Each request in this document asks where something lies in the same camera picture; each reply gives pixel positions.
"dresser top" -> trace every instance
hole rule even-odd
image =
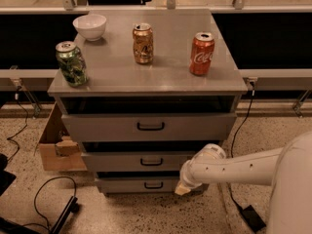
[[[208,9],[98,10],[107,17],[106,32],[96,42],[79,34],[75,43],[87,64],[89,81],[72,88],[60,70],[49,94],[67,97],[240,95],[246,85]],[[154,60],[137,64],[133,54],[133,25],[147,22],[154,35]],[[189,72],[192,40],[197,32],[214,36],[214,56],[205,76]]]

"cardboard box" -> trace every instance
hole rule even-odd
[[[39,140],[39,152],[45,171],[86,171],[81,150],[70,139],[61,121],[61,112],[55,104],[47,126]]]

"speckled floor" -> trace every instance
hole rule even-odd
[[[237,135],[234,156],[269,150],[284,146],[294,137],[311,131],[312,110],[304,106],[303,118],[297,118],[289,103],[255,103],[250,118]],[[246,114],[248,103],[239,105],[239,118],[233,131],[222,145],[228,151],[233,133]],[[71,214],[61,233],[119,234],[119,233],[252,233],[238,215],[230,200],[225,184],[211,184],[202,194],[191,193],[183,197],[172,193],[120,194],[105,197],[94,186],[89,172],[45,172],[36,151],[38,139],[47,122],[50,105],[44,105],[41,117],[27,120],[27,128],[17,137],[19,153],[6,171],[17,176],[14,183],[0,197],[0,216],[19,224],[41,223],[45,219],[34,210],[34,197],[40,186],[50,178],[71,176],[77,183],[80,211]],[[27,106],[31,116],[31,107]],[[24,112],[18,107],[4,105],[0,109],[0,152],[11,156],[16,148],[6,138],[24,124]],[[266,221],[271,188],[233,184],[233,196],[244,208],[252,204]],[[38,210],[54,224],[73,194],[73,184],[68,179],[54,180],[38,196]],[[30,225],[39,233],[43,228]]]

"red soda can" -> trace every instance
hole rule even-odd
[[[195,75],[207,74],[214,49],[215,40],[210,32],[197,33],[193,39],[189,71]]]

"black cable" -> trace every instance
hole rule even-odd
[[[21,106],[21,104],[20,104],[20,102],[19,102],[19,91],[20,91],[20,89],[21,89],[21,87],[18,87],[18,88],[17,88],[17,91],[16,91],[16,102],[17,102],[17,105],[18,105],[21,109],[23,109],[23,110],[26,112],[25,124],[24,124],[24,126],[23,126],[17,133],[15,133],[13,136],[7,137],[7,141],[10,141],[11,143],[13,143],[13,144],[17,147],[16,152],[15,152],[13,155],[11,155],[10,158],[8,158],[8,163],[10,163],[10,162],[13,160],[13,158],[18,154],[18,152],[20,151],[20,145],[19,145],[19,143],[18,143],[16,140],[13,140],[13,138],[16,137],[16,136],[18,136],[18,135],[19,135],[22,131],[24,131],[25,128],[28,126],[28,125],[27,125],[28,111],[27,111],[23,106]]]
[[[29,225],[40,226],[40,227],[46,229],[47,231],[49,231],[49,229],[48,229],[45,225],[42,225],[42,224],[40,224],[40,223],[35,223],[35,222],[30,222],[30,223],[24,224],[24,225],[22,225],[22,227],[26,227],[26,226],[29,226]]]
[[[234,143],[235,143],[235,140],[236,140],[236,135],[239,133],[240,129],[242,128],[242,126],[244,125],[244,123],[247,121],[248,117],[250,116],[250,111],[251,111],[251,108],[252,108],[252,104],[253,104],[253,101],[254,101],[254,83],[251,83],[251,85],[253,86],[253,91],[252,91],[252,98],[251,98],[251,102],[250,102],[250,105],[249,105],[249,108],[247,110],[247,114],[245,116],[245,119],[243,120],[243,122],[241,123],[241,125],[238,127],[238,129],[236,130],[235,134],[234,134],[234,137],[233,137],[233,141],[232,141],[232,145],[231,145],[231,149],[230,149],[230,154],[231,154],[231,157],[234,158],[233,156],[233,148],[234,148]],[[230,183],[227,183],[227,187],[228,187],[228,190],[229,190],[229,193],[230,193],[230,197],[232,199],[232,201],[234,202],[237,210],[241,213],[243,208],[237,203],[237,201],[234,199],[233,197],[233,192],[232,192],[232,187],[231,187],[231,184]]]
[[[47,222],[47,230],[49,231],[49,233],[50,233],[50,222],[49,222],[49,220],[48,220],[48,218],[47,218],[46,216],[44,216],[43,214],[41,214],[41,213],[39,212],[39,210],[38,210],[38,208],[37,208],[37,197],[38,197],[40,191],[43,189],[43,187],[44,187],[47,183],[51,182],[52,180],[62,179],[62,178],[70,179],[70,180],[73,182],[73,184],[74,184],[74,195],[73,195],[73,196],[76,197],[77,184],[76,184],[75,180],[74,180],[72,177],[70,177],[70,176],[57,176],[57,177],[53,177],[53,178],[47,180],[47,181],[39,188],[39,190],[37,191],[36,196],[35,196],[35,198],[34,198],[34,208],[35,208],[35,211],[36,211],[36,213],[38,213],[41,217],[43,217],[43,218],[46,220],[46,222]]]

